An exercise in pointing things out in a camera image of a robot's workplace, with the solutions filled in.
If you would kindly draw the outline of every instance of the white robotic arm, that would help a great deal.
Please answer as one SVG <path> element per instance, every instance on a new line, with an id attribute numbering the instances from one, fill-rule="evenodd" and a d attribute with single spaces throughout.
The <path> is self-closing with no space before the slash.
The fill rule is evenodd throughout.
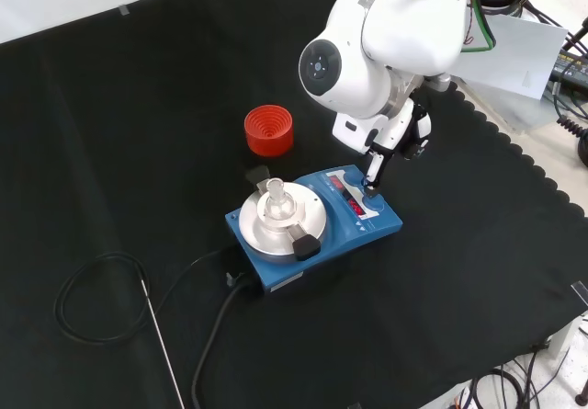
<path id="1" fill-rule="evenodd" d="M 305 89 L 337 112 L 334 136 L 373 157 L 368 194 L 395 153 L 410 159 L 426 146 L 431 121 L 409 95 L 459 56 L 467 1 L 337 0 L 326 29 L 302 53 Z M 398 96 L 394 78 L 402 74 L 411 78 Z"/>

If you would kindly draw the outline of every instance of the black cable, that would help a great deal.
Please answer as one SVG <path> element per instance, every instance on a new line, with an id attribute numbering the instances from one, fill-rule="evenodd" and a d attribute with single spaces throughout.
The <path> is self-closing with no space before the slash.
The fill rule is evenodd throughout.
<path id="1" fill-rule="evenodd" d="M 497 375 L 497 376 L 501 377 L 501 380 L 506 379 L 508 382 L 510 382 L 513 385 L 514 391 L 516 392 L 516 408 L 520 409 L 523 406 L 523 389 L 521 388 L 521 385 L 519 384 L 516 377 L 509 372 L 505 372 L 503 369 L 502 370 L 492 369 L 484 377 L 488 377 L 490 375 Z M 480 404 L 480 400 L 478 398 L 478 383 L 484 377 L 480 377 L 479 379 L 476 380 L 475 386 L 473 386 L 473 389 L 471 391 L 474 403 L 478 406 L 479 409 L 483 409 L 483 406 Z M 504 407 L 506 408 L 506 395 L 504 394 L 504 391 L 503 391 L 503 398 L 504 398 Z"/>
<path id="2" fill-rule="evenodd" d="M 516 358 L 513 360 L 513 362 L 523 371 L 525 377 L 527 377 L 526 369 L 523 367 L 523 365 L 521 365 Z M 531 380 L 531 388 L 533 388 L 533 392 L 535 393 L 535 395 L 537 395 L 537 388 L 535 387 L 535 383 L 533 382 L 533 380 Z M 541 405 L 539 404 L 538 398 L 535 400 L 535 404 L 537 405 L 537 409 L 541 409 Z"/>
<path id="3" fill-rule="evenodd" d="M 551 379 L 545 383 L 545 386 L 543 386 L 541 389 L 539 389 L 539 391 L 535 391 L 535 395 L 533 396 L 533 398 L 531 398 L 531 401 L 533 401 L 533 399 L 537 398 L 537 401 L 539 400 L 538 396 L 540 393 L 542 393 L 543 391 L 545 391 L 545 389 L 558 377 L 558 374 L 560 373 L 560 369 L 563 366 L 563 362 L 566 361 L 566 358 L 568 357 L 568 354 L 570 354 L 570 349 L 568 348 L 568 350 L 566 351 L 566 355 L 563 356 L 563 359 L 560 362 L 560 365 L 558 366 L 557 370 L 555 371 L 555 374 L 553 374 L 553 377 L 551 377 Z"/>
<path id="4" fill-rule="evenodd" d="M 571 91 L 570 99 L 571 99 L 571 102 L 573 103 L 573 105 L 576 108 L 578 108 L 578 110 L 581 111 L 581 113 L 583 114 L 583 117 L 585 119 L 588 119 L 588 112 L 586 112 L 586 110 L 583 109 L 582 105 L 578 103 L 578 100 L 576 99 L 576 96 L 575 96 L 575 91 L 573 91 L 573 90 Z"/>
<path id="5" fill-rule="evenodd" d="M 529 362 L 529 368 L 526 372 L 526 383 L 525 383 L 525 390 L 523 392 L 524 395 L 524 407 L 529 407 L 530 399 L 531 399 L 531 379 L 533 377 L 533 367 L 535 366 L 535 360 L 537 359 L 537 353 L 539 352 L 538 349 L 533 350 L 533 357 Z"/>
<path id="6" fill-rule="evenodd" d="M 549 98 L 547 95 L 543 96 L 548 102 L 550 102 L 551 104 L 555 104 L 555 102 L 553 101 L 553 99 Z M 571 108 L 570 106 L 568 106 L 561 98 L 558 97 L 558 102 L 557 104 L 561 105 L 560 109 L 562 110 L 566 110 L 568 112 L 570 112 L 571 114 L 575 115 L 578 118 L 584 118 L 583 114 L 580 112 L 576 112 L 573 108 Z"/>
<path id="7" fill-rule="evenodd" d="M 563 80 L 563 77 L 570 70 L 570 68 L 578 61 L 579 60 L 576 60 L 575 62 L 570 62 L 570 64 L 568 64 L 561 72 L 560 79 L 558 80 L 558 83 L 557 83 L 557 90 L 554 92 L 554 95 L 553 95 L 553 106 L 555 107 L 555 111 L 558 114 L 558 121 L 557 121 L 558 124 L 561 127 L 563 127 L 566 131 L 569 131 L 575 137 L 580 138 L 580 141 L 588 141 L 588 129 L 584 129 L 582 126 L 573 122 L 571 119 L 564 117 L 561 114 L 560 106 L 558 105 L 558 102 L 561 103 L 559 93 L 560 93 L 561 82 Z"/>
<path id="8" fill-rule="evenodd" d="M 504 365 L 500 365 L 500 387 L 503 390 L 504 409 L 508 409 L 506 404 L 506 392 L 504 392 Z"/>
<path id="9" fill-rule="evenodd" d="M 529 1 L 525 1 L 523 4 L 523 7 L 529 11 L 531 14 L 533 14 L 534 16 L 536 16 L 537 18 L 539 18 L 539 20 L 542 23 L 546 23 L 546 24 L 550 24 L 552 26 L 557 26 L 558 28 L 562 28 L 562 25 L 560 23 L 558 23 L 557 21 L 555 21 L 553 18 L 551 18 L 550 16 L 548 16 L 547 14 L 541 12 L 539 9 L 537 9 L 536 7 L 534 7 Z M 576 47 L 576 49 L 578 49 L 578 51 L 580 51 L 583 55 L 588 55 L 588 48 L 586 48 L 586 46 L 580 41 L 580 40 L 576 40 L 574 35 L 568 31 L 568 36 L 566 37 L 566 40 L 573 46 Z"/>
<path id="10" fill-rule="evenodd" d="M 190 394 L 192 396 L 192 404 L 194 405 L 195 409 L 201 409 L 200 402 L 198 401 L 198 396 L 197 396 L 197 386 L 198 386 L 198 379 L 200 378 L 200 372 L 202 372 L 202 368 L 204 367 L 204 363 L 206 362 L 206 358 L 210 352 L 210 348 L 212 347 L 212 344 L 214 343 L 214 339 L 216 338 L 216 335 L 219 332 L 219 327 L 221 326 L 222 319 L 224 318 L 224 316 L 227 312 L 227 309 L 229 308 L 229 305 L 231 305 L 231 302 L 235 298 L 237 293 L 240 290 L 242 290 L 246 287 L 249 287 L 251 284 L 252 284 L 252 282 L 248 281 L 247 279 L 241 280 L 234 287 L 234 289 L 231 291 L 231 294 L 229 294 L 227 296 L 227 298 L 222 303 L 222 306 L 220 307 L 219 313 L 217 314 L 216 321 L 214 322 L 214 325 L 212 326 L 212 331 L 210 331 L 209 339 L 206 342 L 206 345 L 204 346 L 204 349 L 202 351 L 202 355 L 200 356 L 200 360 L 198 361 L 198 365 L 196 366 L 196 370 L 194 371 L 194 377 L 192 378 L 192 386 L 190 388 Z"/>
<path id="11" fill-rule="evenodd" d="M 184 269 L 184 271 L 182 271 L 182 273 L 180 273 L 180 275 L 177 277 L 175 282 L 172 284 L 171 288 L 164 294 L 155 313 L 158 313 L 162 309 L 162 306 L 164 306 L 164 303 L 169 298 L 171 292 L 177 286 L 179 281 L 184 277 L 184 275 L 190 270 L 190 268 L 192 268 L 200 260 L 202 260 L 206 257 L 214 256 L 217 253 L 219 253 L 220 251 L 222 251 L 222 250 L 208 253 L 208 254 L 198 258 L 197 260 L 192 262 L 188 267 L 186 267 Z M 65 303 L 67 301 L 67 298 L 69 297 L 69 294 L 72 290 L 72 287 L 76 284 L 76 281 L 79 280 L 79 278 L 81 276 L 83 276 L 83 274 L 89 272 L 93 268 L 97 268 L 97 267 L 101 266 L 102 264 L 115 263 L 115 262 L 123 263 L 123 264 L 126 264 L 129 267 L 131 267 L 135 271 L 135 273 L 137 274 L 137 278 L 139 279 L 140 284 L 143 283 L 145 285 L 145 290 L 147 291 L 147 296 L 145 297 L 144 291 L 141 292 L 141 295 L 145 299 L 144 303 L 141 307 L 141 310 L 140 310 L 137 318 L 132 321 L 132 323 L 129 325 L 129 327 L 118 335 L 113 335 L 111 337 L 105 337 L 105 338 L 83 335 L 80 332 L 78 332 L 77 330 L 75 330 L 70 325 L 70 323 L 68 322 L 68 320 L 65 316 Z M 85 345 L 92 345 L 92 346 L 98 346 L 98 347 L 115 345 L 117 343 L 124 342 L 124 341 L 129 340 L 130 338 L 134 337 L 147 323 L 149 323 L 149 319 L 147 318 L 149 315 L 148 314 L 148 311 L 149 311 L 148 305 L 149 304 L 148 304 L 147 300 L 148 300 L 150 294 L 151 294 L 151 286 L 150 286 L 150 282 L 149 282 L 149 277 L 147 276 L 147 272 L 145 270 L 144 265 L 139 261 L 139 259 L 137 259 L 136 257 L 133 257 L 131 255 L 128 255 L 127 253 L 123 253 L 123 252 L 106 253 L 106 254 L 104 254 L 102 256 L 98 256 L 96 259 L 82 265 L 67 280 L 65 280 L 65 282 L 63 283 L 59 292 L 57 293 L 57 297 L 55 298 L 55 302 L 53 304 L 53 316 L 54 316 L 55 322 L 57 323 L 61 332 L 65 336 L 67 336 L 68 338 L 71 338 L 72 340 L 74 340 L 78 343 L 83 343 Z"/>
<path id="12" fill-rule="evenodd" d="M 469 404 L 471 403 L 471 399 L 473 398 L 473 395 L 474 395 L 474 389 L 476 389 L 477 387 L 478 387 L 478 379 L 472 380 L 471 384 L 469 386 L 468 398 L 466 398 L 466 402 L 463 404 L 463 407 L 460 407 L 459 409 L 468 409 Z"/>

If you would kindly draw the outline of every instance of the black cloth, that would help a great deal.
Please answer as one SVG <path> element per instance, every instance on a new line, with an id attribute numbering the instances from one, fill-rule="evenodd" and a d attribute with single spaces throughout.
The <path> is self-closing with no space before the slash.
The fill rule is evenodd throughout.
<path id="1" fill-rule="evenodd" d="M 227 265 L 248 268 L 224 221 L 263 162 L 244 116 L 262 104 L 292 114 L 295 145 L 266 161 L 274 175 L 363 164 L 297 73 L 334 1 L 142 0 L 125 17 L 0 48 L 3 407 L 177 407 L 152 328 L 120 347 L 81 346 L 59 333 L 51 303 L 106 251 L 147 266 L 157 303 L 183 267 L 229 247 L 198 263 L 159 316 L 189 404 Z M 570 288 L 588 281 L 582 211 L 455 87 L 419 98 L 431 144 L 393 160 L 382 187 L 402 230 L 342 258 L 345 275 L 321 288 L 239 296 L 198 388 L 205 407 L 416 408 L 583 311 Z M 110 335 L 141 291 L 120 267 L 95 274 L 68 313 Z"/>

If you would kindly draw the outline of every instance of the red plastic cup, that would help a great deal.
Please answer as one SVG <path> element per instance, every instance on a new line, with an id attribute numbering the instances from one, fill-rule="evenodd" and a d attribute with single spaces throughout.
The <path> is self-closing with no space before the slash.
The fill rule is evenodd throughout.
<path id="1" fill-rule="evenodd" d="M 245 118 L 245 135 L 253 153 L 280 156 L 294 145 L 292 117 L 280 106 L 261 106 Z"/>

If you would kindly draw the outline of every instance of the digital display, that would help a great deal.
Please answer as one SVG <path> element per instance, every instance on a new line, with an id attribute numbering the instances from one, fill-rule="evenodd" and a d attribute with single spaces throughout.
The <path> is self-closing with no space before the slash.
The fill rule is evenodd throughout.
<path id="1" fill-rule="evenodd" d="M 366 212 L 364 211 L 364 209 L 361 208 L 356 199 L 353 196 L 351 196 L 351 193 L 349 193 L 347 188 L 345 188 L 345 185 L 343 184 L 343 182 L 341 182 L 341 179 L 339 179 L 335 175 L 329 176 L 329 179 L 331 180 L 331 183 L 334 185 L 334 187 L 337 190 L 339 190 L 339 193 L 341 193 L 343 199 L 345 199 L 349 207 L 351 207 L 351 210 L 353 210 L 357 216 L 363 216 L 366 214 Z"/>

